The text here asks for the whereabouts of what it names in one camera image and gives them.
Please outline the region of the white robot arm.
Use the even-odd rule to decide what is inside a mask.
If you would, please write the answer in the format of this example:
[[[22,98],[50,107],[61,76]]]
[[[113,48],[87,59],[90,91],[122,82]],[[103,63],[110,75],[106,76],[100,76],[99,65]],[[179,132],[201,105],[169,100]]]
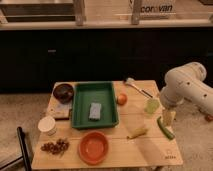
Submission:
[[[164,77],[166,85],[159,93],[163,125],[170,126],[176,112],[174,108],[185,99],[193,102],[205,113],[213,115],[213,88],[206,85],[206,68],[199,62],[190,62],[170,69]]]

